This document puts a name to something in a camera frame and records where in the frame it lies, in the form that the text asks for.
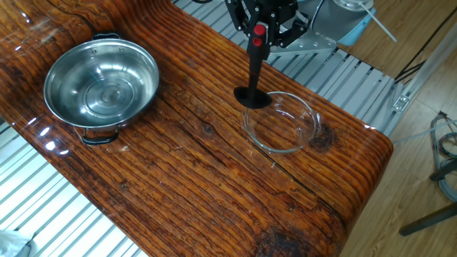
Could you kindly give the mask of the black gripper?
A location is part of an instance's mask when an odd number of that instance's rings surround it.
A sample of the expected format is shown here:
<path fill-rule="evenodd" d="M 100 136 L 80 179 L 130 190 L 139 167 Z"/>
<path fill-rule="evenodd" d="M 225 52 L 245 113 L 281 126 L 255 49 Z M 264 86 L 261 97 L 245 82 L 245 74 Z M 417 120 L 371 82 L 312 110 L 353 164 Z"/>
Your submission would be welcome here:
<path fill-rule="evenodd" d="M 270 46 L 286 48 L 309 28 L 308 16 L 296 12 L 297 0 L 225 0 L 225 4 L 237 31 L 251 33 L 257 21 L 269 22 L 272 19 L 269 32 Z M 292 17 L 291 28 L 281 32 L 281 22 Z"/>

